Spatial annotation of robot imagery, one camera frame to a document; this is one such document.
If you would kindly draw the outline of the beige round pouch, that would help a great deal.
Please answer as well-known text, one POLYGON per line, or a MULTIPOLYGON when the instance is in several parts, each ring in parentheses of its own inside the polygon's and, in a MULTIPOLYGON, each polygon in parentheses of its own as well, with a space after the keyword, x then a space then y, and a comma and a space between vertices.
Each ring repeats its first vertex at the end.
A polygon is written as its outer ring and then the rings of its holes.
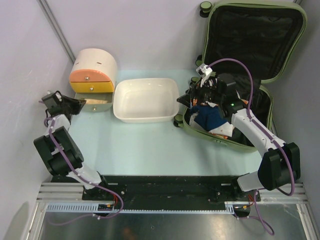
POLYGON ((92 99, 92 98, 86 99, 87 105, 105 105, 107 103, 108 101, 103 99, 92 99))

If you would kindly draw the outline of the cream drawer box orange fronts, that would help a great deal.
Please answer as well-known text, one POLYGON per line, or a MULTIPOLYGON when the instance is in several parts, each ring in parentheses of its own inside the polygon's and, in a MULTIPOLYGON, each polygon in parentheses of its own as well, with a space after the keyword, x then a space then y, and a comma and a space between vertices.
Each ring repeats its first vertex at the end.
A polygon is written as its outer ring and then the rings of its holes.
POLYGON ((88 112, 104 112, 113 105, 118 66, 115 58, 99 48, 79 52, 69 75, 69 83, 77 99, 107 100, 107 104, 84 105, 88 112))

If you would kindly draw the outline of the white rectangular plastic basin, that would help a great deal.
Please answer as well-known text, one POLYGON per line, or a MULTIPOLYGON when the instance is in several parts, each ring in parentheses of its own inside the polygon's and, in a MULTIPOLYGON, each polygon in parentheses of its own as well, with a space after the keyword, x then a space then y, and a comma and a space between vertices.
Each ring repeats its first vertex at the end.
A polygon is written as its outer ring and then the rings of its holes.
POLYGON ((171 78, 137 78, 121 81, 113 96, 113 114, 124 123, 158 123, 179 112, 177 83, 171 78))

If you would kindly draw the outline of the green hard-shell suitcase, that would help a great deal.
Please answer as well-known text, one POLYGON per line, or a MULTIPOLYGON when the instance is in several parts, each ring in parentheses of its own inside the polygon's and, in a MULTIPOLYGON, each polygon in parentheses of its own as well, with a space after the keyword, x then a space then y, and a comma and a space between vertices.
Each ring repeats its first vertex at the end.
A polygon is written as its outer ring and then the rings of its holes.
POLYGON ((195 64, 232 74, 241 98, 271 128, 274 99, 266 84, 284 73, 306 30, 306 12, 294 2, 268 0, 204 1, 199 8, 207 25, 195 64))

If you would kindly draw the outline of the black white striped garment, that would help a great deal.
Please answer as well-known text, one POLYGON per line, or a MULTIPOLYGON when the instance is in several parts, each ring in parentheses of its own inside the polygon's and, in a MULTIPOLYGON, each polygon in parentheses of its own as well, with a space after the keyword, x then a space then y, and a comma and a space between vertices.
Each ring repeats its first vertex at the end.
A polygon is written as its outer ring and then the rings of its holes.
POLYGON ((202 101, 211 101, 217 96, 217 80, 207 80, 199 89, 200 99, 202 101))

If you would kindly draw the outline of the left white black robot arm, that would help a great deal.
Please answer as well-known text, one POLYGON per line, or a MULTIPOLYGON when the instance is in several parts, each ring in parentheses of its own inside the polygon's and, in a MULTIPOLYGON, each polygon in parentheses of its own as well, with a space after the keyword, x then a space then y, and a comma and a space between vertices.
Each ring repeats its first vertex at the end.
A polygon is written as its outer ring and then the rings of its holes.
POLYGON ((72 178, 82 183, 84 189, 92 190, 98 199, 107 199, 111 188, 99 172, 84 163, 80 149, 69 134, 72 116, 81 112, 86 101, 57 90, 47 93, 39 102, 46 107, 43 121, 46 131, 33 144, 49 173, 72 178))

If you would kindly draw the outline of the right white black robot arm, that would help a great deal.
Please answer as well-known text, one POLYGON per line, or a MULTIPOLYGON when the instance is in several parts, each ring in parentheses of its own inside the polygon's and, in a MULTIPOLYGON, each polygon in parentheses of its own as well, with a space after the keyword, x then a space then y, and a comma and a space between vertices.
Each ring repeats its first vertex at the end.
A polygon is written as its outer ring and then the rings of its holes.
POLYGON ((242 201, 249 191, 266 189, 280 190, 286 184, 291 185, 291 196, 295 191, 295 181, 300 177, 300 149, 295 143, 286 143, 268 130, 254 116, 238 96, 233 76, 220 74, 216 85, 211 85, 202 77, 197 83, 191 83, 185 94, 177 102, 192 108, 196 104, 216 104, 222 118, 226 119, 254 145, 261 156, 257 171, 237 178, 236 185, 230 188, 231 196, 242 201))

